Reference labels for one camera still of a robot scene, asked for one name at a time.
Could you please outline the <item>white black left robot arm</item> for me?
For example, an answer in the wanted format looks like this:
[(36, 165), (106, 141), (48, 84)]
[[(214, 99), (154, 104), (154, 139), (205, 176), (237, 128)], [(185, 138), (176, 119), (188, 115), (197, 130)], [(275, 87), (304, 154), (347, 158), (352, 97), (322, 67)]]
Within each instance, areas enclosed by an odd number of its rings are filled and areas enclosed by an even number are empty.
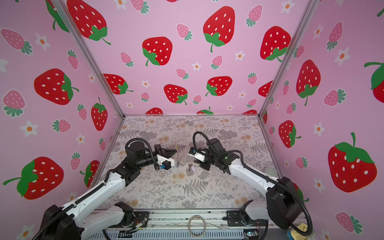
[(136, 231), (143, 224), (138, 221), (134, 210), (125, 202), (118, 202), (110, 209), (98, 214), (92, 212), (110, 196), (131, 184), (146, 166), (155, 170), (169, 170), (175, 166), (172, 158), (178, 151), (153, 148), (144, 139), (134, 138), (125, 145), (127, 156), (106, 177), (85, 194), (64, 204), (48, 208), (35, 240), (85, 240), (100, 231), (113, 226), (128, 227)]

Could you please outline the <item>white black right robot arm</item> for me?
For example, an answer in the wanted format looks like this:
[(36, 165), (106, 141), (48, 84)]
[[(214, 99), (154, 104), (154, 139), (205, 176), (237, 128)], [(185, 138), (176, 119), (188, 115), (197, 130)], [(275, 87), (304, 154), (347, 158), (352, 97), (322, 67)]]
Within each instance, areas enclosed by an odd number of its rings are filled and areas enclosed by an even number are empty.
[(189, 155), (201, 168), (209, 171), (216, 166), (224, 174), (233, 175), (256, 189), (267, 201), (268, 216), (283, 230), (293, 227), (304, 212), (305, 204), (290, 179), (278, 179), (247, 165), (240, 151), (226, 151), (218, 139), (208, 141), (205, 149), (191, 147)]

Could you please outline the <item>metal keyring with yellow tag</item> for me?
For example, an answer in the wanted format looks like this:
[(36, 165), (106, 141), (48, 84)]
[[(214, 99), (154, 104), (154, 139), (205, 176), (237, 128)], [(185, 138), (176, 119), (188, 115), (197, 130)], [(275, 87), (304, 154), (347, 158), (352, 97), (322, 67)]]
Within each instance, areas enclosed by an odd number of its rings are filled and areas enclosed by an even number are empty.
[(177, 150), (177, 153), (176, 153), (176, 167), (178, 168), (180, 166), (180, 163), (181, 163), (181, 158), (180, 158), (180, 154), (179, 154), (179, 145), (176, 144), (175, 145), (175, 148)]

